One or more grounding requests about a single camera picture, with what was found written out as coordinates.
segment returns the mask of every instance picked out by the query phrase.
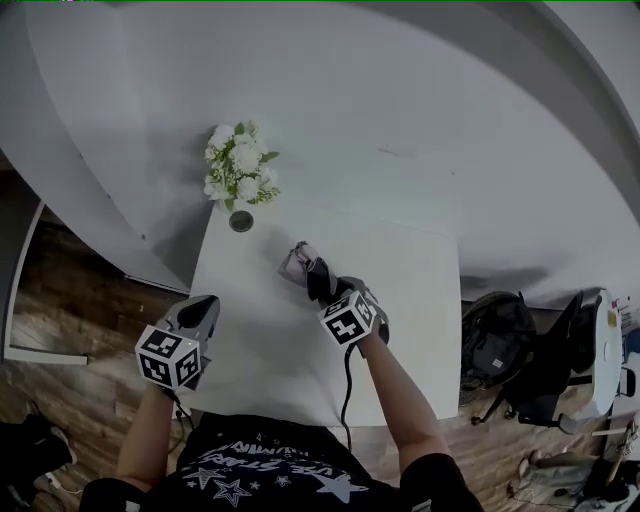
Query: green leaf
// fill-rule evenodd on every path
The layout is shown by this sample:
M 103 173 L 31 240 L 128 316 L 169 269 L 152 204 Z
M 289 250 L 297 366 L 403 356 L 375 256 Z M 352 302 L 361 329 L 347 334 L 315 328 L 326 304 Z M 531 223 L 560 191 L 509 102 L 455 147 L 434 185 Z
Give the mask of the green leaf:
M 269 151 L 268 153 L 265 153 L 264 155 L 262 155 L 262 158 L 260 159 L 260 163 L 263 164 L 265 162 L 268 162 L 269 160 L 273 160 L 279 154 L 280 153 L 278 153 L 277 151 Z

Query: white curved wall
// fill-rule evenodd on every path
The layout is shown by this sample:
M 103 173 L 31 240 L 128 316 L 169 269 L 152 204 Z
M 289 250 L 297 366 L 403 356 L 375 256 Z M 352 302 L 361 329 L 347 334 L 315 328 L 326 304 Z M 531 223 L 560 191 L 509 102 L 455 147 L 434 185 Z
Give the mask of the white curved wall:
M 640 140 L 640 9 L 633 2 L 609 4 L 545 2 L 536 7 L 581 51 L 602 76 L 604 85 L 618 103 L 636 142 Z M 636 177 L 640 168 L 635 165 Z M 629 198 L 632 206 L 638 198 Z M 627 302 L 635 326 L 640 321 L 640 268 L 625 268 L 610 286 Z
M 24 12 L 7 8 L 0 14 L 3 152 L 46 204 L 105 259 L 126 274 L 185 289 L 131 229 L 74 145 L 42 80 Z
M 479 285 L 467 298 L 522 289 L 549 304 L 635 270 L 638 225 L 590 153 L 511 80 L 428 32 L 335 4 L 65 7 L 27 6 L 51 98 L 176 270 L 198 242 L 187 237 L 181 260 L 177 234 L 206 217 L 206 135 L 250 118 L 281 152 L 290 198 L 454 233 Z

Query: white table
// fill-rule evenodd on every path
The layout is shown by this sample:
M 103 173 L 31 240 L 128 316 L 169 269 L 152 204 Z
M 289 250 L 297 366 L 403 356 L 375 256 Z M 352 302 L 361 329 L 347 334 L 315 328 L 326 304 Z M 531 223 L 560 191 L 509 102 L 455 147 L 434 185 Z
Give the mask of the white table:
M 574 419 L 598 418 L 607 414 L 618 391 L 622 368 L 620 312 L 607 290 L 600 290 L 595 312 L 595 361 L 593 396 Z
M 460 280 L 453 238 L 278 199 L 247 206 L 255 224 L 236 233 L 214 209 L 192 296 L 215 294 L 221 315 L 198 389 L 183 402 L 220 414 L 258 414 L 338 426 L 343 350 L 322 330 L 317 303 L 276 270 L 300 240 L 337 275 L 364 279 L 390 319 L 390 348 L 439 418 L 457 414 Z M 351 358 L 350 426 L 384 425 L 366 362 Z

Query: black t-shirt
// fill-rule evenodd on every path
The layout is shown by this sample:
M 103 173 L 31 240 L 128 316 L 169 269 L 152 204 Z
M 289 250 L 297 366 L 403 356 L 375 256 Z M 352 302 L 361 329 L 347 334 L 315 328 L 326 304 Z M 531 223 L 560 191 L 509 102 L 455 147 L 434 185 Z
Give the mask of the black t-shirt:
M 396 489 L 373 480 L 325 428 L 212 414 L 189 436 L 176 472 L 151 491 L 101 479 L 80 504 L 81 512 L 235 509 L 482 510 L 448 455 L 416 460 Z

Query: wrist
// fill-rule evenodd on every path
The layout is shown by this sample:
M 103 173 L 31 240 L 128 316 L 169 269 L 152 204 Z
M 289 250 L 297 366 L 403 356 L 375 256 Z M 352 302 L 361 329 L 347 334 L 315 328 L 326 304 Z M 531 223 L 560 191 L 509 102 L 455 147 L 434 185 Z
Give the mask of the wrist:
M 173 399 L 165 392 L 165 390 L 161 386 L 158 386 L 157 384 L 149 384 L 147 386 L 147 389 L 143 395 L 143 400 L 145 398 L 154 403 L 169 402 L 173 404 Z
M 370 334 L 367 334 L 364 338 L 358 340 L 357 343 L 365 358 L 367 357 L 368 352 L 375 350 L 376 346 L 385 345 L 385 342 L 378 335 L 377 330 L 374 330 Z

